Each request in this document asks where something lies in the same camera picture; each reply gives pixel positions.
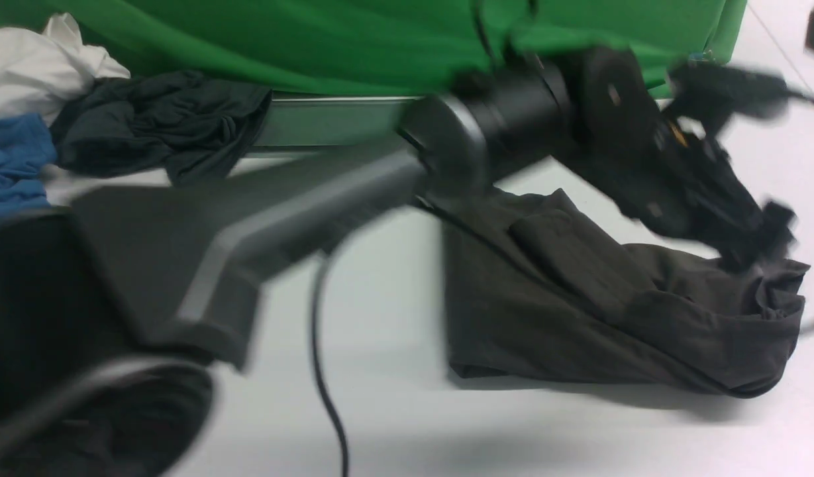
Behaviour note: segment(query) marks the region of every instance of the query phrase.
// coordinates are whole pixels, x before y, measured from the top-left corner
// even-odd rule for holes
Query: cloth pile
[[[225,178],[270,101],[269,87],[200,72],[131,79],[102,46],[83,45],[68,13],[40,34],[0,28],[0,218],[49,206],[38,173],[51,163],[92,178]]]
[[[562,190],[498,191],[456,215],[543,279],[534,284],[446,228],[448,356],[461,377],[659,383],[754,398],[778,383],[795,350],[803,263],[732,275],[718,260],[621,245]]]

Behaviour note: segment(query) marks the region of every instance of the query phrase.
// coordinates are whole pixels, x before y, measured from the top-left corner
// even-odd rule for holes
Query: green cloth
[[[538,21],[516,43],[539,52],[630,46],[649,87],[661,87],[677,58],[730,60],[745,8],[746,0],[540,0]],[[525,0],[485,0],[497,49],[525,10]],[[401,95],[488,66],[471,0],[0,0],[0,27],[40,30],[57,12],[143,75],[195,68],[284,91]]]

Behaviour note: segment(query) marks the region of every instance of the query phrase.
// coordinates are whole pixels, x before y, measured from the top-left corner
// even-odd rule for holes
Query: white table
[[[754,13],[737,63],[803,81]],[[800,222],[794,258],[814,267],[814,112],[737,121],[724,139],[758,198],[788,202]],[[121,179],[163,182],[161,172]],[[503,184],[515,193],[563,187],[621,242],[664,242],[555,163]],[[52,191],[54,201],[70,191]],[[700,254],[709,250],[669,245]],[[264,287],[247,375],[220,368],[212,420],[172,472],[185,477],[335,476],[334,432],[313,387],[307,312],[315,260]],[[814,316],[814,269],[803,285]],[[418,211],[356,233],[335,266],[323,316],[325,372],[346,425],[352,475],[698,477],[814,476],[814,338],[798,345],[775,390],[752,401],[659,386],[558,386],[516,378],[458,382],[441,333],[440,233]]]

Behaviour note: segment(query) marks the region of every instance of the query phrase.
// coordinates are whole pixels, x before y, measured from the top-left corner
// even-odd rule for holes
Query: dark gray cloth
[[[545,279],[528,281],[446,227],[449,363],[461,377],[662,383],[752,398],[777,384],[795,349],[802,263],[734,276],[718,260],[620,245],[562,190],[499,192],[455,214]]]
[[[104,79],[50,125],[59,167],[114,178],[164,167],[174,185],[225,178],[264,122],[271,90],[199,72]]]

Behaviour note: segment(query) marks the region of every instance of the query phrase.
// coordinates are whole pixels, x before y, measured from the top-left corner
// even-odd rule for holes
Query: white cloth
[[[49,124],[65,103],[89,93],[95,78],[130,78],[100,46],[83,45],[77,21],[53,15],[40,35],[0,28],[0,119],[38,113]]]

